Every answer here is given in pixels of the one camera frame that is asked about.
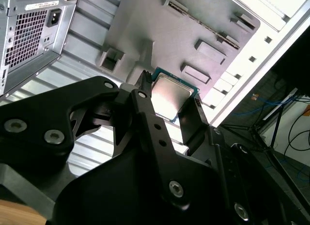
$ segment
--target cable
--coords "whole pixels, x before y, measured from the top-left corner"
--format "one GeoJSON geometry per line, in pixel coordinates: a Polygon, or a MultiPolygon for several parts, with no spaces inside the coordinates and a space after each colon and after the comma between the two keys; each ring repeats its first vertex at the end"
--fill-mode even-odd
{"type": "Polygon", "coordinates": [[[291,146],[290,137],[291,137],[291,132],[292,132],[292,130],[293,130],[293,127],[294,127],[295,123],[299,120],[299,118],[301,118],[302,115],[304,115],[305,113],[307,113],[307,112],[309,112],[309,111],[310,111],[310,108],[307,109],[305,112],[303,112],[303,113],[293,122],[293,124],[292,124],[292,126],[291,126],[291,128],[290,128],[290,131],[289,131],[289,135],[288,135],[289,146],[291,146]]]}
{"type": "Polygon", "coordinates": [[[273,106],[273,105],[265,105],[265,106],[259,107],[258,109],[255,109],[253,111],[242,112],[242,113],[233,113],[233,115],[243,116],[243,115],[248,115],[248,114],[256,113],[257,111],[260,111],[261,109],[264,109],[264,108],[266,108],[268,106],[273,106]]]}
{"type": "MultiPolygon", "coordinates": [[[[295,166],[293,166],[292,164],[290,164],[290,163],[287,161],[287,159],[285,158],[285,157],[286,157],[286,152],[287,152],[287,150],[289,149],[289,147],[290,147],[292,141],[293,141],[294,139],[296,139],[299,135],[301,135],[301,134],[303,134],[303,133],[306,133],[306,132],[310,132],[310,130],[305,130],[305,131],[303,131],[303,132],[298,133],[298,134],[289,142],[289,144],[287,145],[287,147],[286,147],[286,149],[285,149],[285,151],[284,151],[283,157],[284,157],[284,159],[286,160],[286,162],[287,162],[291,167],[293,167],[295,170],[298,171],[299,174],[302,173],[302,174],[304,174],[305,176],[308,176],[308,177],[309,177],[309,174],[306,174],[306,173],[304,173],[302,170],[296,168],[295,166]]],[[[307,151],[307,150],[310,150],[310,148],[305,149],[305,150],[299,150],[299,149],[297,149],[297,150],[298,150],[298,151],[307,151]]]]}
{"type": "Polygon", "coordinates": [[[297,179],[298,180],[301,180],[301,181],[304,181],[304,182],[309,182],[309,180],[304,180],[302,178],[300,178],[300,174],[302,173],[302,170],[304,170],[305,167],[303,167],[301,170],[299,170],[298,174],[297,174],[297,179]]]}
{"type": "Polygon", "coordinates": [[[268,101],[268,100],[265,100],[265,99],[260,98],[260,97],[257,97],[257,99],[262,101],[262,102],[265,102],[266,104],[270,104],[270,105],[285,105],[285,104],[289,103],[290,101],[292,101],[292,98],[287,99],[285,102],[283,102],[283,100],[272,102],[272,101],[268,101]]]}
{"type": "Polygon", "coordinates": [[[252,127],[254,127],[254,126],[256,125],[256,123],[260,120],[260,118],[261,118],[261,116],[262,116],[262,114],[263,114],[263,111],[264,111],[265,106],[266,106],[266,105],[264,104],[263,107],[262,107],[262,110],[261,110],[260,114],[259,114],[258,117],[256,118],[255,122],[252,124],[252,127]]]}
{"type": "Polygon", "coordinates": [[[285,104],[287,104],[287,103],[289,103],[289,102],[292,101],[291,98],[289,98],[287,101],[285,101],[285,102],[283,102],[283,103],[281,103],[282,101],[270,102],[270,101],[268,101],[268,100],[264,100],[264,99],[259,98],[259,97],[257,97],[257,99],[260,100],[260,101],[262,101],[262,102],[264,102],[264,103],[266,103],[267,105],[263,105],[262,107],[257,108],[257,109],[252,110],[252,111],[249,111],[249,112],[233,113],[233,115],[237,115],[237,116],[249,115],[249,114],[256,113],[257,111],[260,111],[260,110],[261,110],[261,114],[260,114],[259,117],[258,117],[258,119],[259,119],[260,116],[261,116],[262,113],[263,113],[264,108],[266,108],[266,107],[268,107],[268,106],[273,106],[273,105],[285,105],[285,104]]]}

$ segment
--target label sticker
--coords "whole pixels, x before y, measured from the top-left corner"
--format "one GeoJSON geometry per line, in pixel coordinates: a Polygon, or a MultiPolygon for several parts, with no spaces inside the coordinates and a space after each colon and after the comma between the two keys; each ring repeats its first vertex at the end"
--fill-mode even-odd
{"type": "Polygon", "coordinates": [[[51,2],[44,2],[44,3],[34,3],[34,4],[28,4],[25,7],[26,11],[33,10],[33,9],[39,9],[39,8],[47,8],[51,6],[56,6],[59,4],[59,0],[51,1],[51,2]]]}

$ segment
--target metal panel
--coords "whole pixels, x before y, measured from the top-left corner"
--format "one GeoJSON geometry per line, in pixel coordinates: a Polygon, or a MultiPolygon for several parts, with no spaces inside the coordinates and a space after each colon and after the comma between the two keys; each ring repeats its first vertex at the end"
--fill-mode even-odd
{"type": "MultiPolygon", "coordinates": [[[[116,13],[117,6],[112,2],[115,1],[80,0],[62,58],[0,102],[0,106],[94,76],[105,76],[120,86],[122,82],[102,73],[95,66],[95,59],[100,52],[98,46],[103,45],[106,37],[107,27],[102,24],[110,24],[116,13]]],[[[167,123],[167,128],[173,138],[174,148],[186,152],[187,147],[181,143],[179,127],[167,123]]],[[[80,176],[110,160],[113,150],[113,130],[110,127],[102,127],[91,135],[83,136],[76,141],[69,157],[70,171],[80,176]]]]}

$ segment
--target black cable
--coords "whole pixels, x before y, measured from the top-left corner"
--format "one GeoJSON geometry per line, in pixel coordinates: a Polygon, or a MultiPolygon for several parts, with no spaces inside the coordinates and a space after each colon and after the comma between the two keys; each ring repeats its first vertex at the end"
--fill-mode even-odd
{"type": "Polygon", "coordinates": [[[259,121],[259,119],[261,118],[261,116],[262,116],[262,114],[263,114],[263,111],[264,111],[264,108],[265,108],[265,105],[266,105],[266,103],[262,106],[262,109],[261,109],[260,114],[258,115],[257,119],[255,120],[255,122],[252,124],[251,127],[255,126],[256,123],[257,123],[257,122],[259,121]]]}
{"type": "Polygon", "coordinates": [[[299,118],[301,118],[302,115],[304,115],[304,114],[307,113],[308,111],[310,111],[310,108],[307,109],[305,112],[303,112],[303,113],[293,122],[293,124],[292,124],[292,126],[291,126],[291,128],[290,128],[290,131],[289,131],[289,135],[288,135],[289,146],[291,146],[290,137],[291,137],[291,132],[292,132],[292,130],[293,130],[293,127],[294,127],[295,123],[299,120],[299,118]]]}
{"type": "MultiPolygon", "coordinates": [[[[286,147],[286,149],[285,149],[285,151],[284,151],[284,155],[283,155],[284,160],[285,160],[291,167],[293,167],[293,168],[294,168],[295,170],[297,170],[297,171],[300,171],[300,169],[298,169],[298,168],[296,168],[295,166],[293,166],[292,164],[290,164],[290,163],[287,161],[287,159],[285,158],[285,156],[286,156],[287,150],[288,150],[289,147],[291,146],[292,141],[294,141],[299,135],[301,135],[301,134],[303,134],[303,133],[306,133],[306,132],[309,132],[309,137],[310,137],[310,129],[298,133],[298,134],[289,142],[289,144],[287,145],[287,147],[286,147]]],[[[297,150],[297,151],[308,151],[308,150],[310,150],[310,148],[304,149],[304,150],[300,150],[300,149],[295,149],[295,148],[294,148],[294,150],[297,150]]],[[[300,173],[304,174],[305,176],[309,176],[309,174],[306,174],[306,173],[304,173],[304,172],[302,172],[302,171],[300,171],[300,173]]]]}

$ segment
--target rectangular hole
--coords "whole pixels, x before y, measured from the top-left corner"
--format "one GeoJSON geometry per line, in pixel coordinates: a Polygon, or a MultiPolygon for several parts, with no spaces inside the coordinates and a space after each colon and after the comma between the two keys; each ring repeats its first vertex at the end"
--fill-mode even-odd
{"type": "Polygon", "coordinates": [[[251,57],[249,58],[249,60],[253,63],[253,62],[256,61],[256,58],[254,58],[253,56],[251,56],[251,57]]]}
{"type": "Polygon", "coordinates": [[[267,36],[267,37],[265,38],[265,42],[266,42],[266,43],[269,44],[269,43],[271,43],[271,41],[272,41],[272,39],[271,39],[270,37],[267,36]]]}

